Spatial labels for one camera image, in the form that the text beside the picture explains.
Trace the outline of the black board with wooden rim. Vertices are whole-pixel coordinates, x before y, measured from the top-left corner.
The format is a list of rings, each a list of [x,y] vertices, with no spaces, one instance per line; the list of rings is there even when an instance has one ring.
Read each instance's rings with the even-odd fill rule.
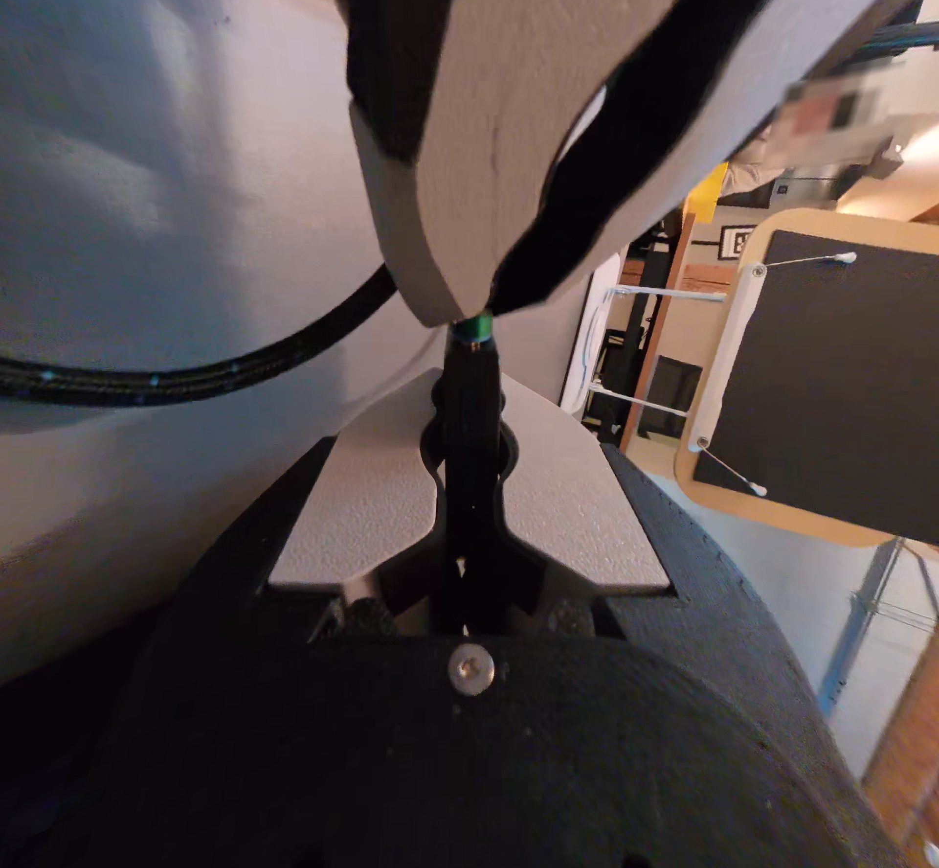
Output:
[[[938,229],[794,208],[750,235],[674,472],[839,545],[938,540]]]

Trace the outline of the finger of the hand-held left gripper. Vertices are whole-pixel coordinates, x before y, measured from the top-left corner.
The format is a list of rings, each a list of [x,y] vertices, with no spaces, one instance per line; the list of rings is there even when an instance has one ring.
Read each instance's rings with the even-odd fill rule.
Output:
[[[603,262],[618,217],[632,240],[740,146],[787,87],[877,0],[677,0],[620,63],[592,123],[497,272],[496,316],[547,300]]]
[[[428,328],[482,311],[551,165],[616,65],[677,0],[452,0],[413,162],[350,119],[380,251]]]

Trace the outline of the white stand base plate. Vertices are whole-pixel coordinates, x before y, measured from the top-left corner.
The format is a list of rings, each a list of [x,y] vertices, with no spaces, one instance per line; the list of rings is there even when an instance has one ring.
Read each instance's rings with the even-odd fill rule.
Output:
[[[576,339],[559,406],[568,414],[582,410],[593,382],[609,311],[617,294],[625,256],[617,252],[593,272],[581,311]]]

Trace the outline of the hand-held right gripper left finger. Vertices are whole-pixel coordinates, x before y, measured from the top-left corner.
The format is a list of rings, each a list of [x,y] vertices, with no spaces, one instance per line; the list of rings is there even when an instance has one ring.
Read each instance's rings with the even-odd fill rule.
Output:
[[[420,542],[437,521],[438,483],[421,439],[440,368],[371,405],[341,430],[268,582],[346,587]]]

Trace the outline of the black usb hub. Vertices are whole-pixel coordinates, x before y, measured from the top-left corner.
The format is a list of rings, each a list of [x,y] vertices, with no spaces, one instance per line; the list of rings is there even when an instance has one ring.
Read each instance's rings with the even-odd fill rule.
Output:
[[[506,622],[495,529],[499,476],[500,369],[492,317],[451,325],[438,390],[450,627],[495,635]]]

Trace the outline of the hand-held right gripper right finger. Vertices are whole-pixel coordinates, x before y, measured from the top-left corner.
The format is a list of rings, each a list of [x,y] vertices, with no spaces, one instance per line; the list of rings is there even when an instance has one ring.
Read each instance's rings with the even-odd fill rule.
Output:
[[[508,532],[593,587],[669,587],[597,439],[537,392],[507,376],[501,386],[517,444],[502,488]]]

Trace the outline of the small yellow box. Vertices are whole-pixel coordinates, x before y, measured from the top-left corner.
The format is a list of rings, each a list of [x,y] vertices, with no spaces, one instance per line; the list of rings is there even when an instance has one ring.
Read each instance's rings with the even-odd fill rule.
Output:
[[[709,224],[715,216],[722,193],[728,163],[718,164],[710,174],[687,194],[684,204],[684,220],[693,218],[695,223]]]

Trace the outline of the black computer monitor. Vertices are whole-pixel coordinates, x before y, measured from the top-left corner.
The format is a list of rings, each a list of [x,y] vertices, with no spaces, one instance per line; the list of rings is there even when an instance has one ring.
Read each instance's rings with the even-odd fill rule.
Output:
[[[700,366],[661,356],[657,359],[646,401],[672,411],[644,407],[637,433],[640,438],[680,439],[693,404]]]

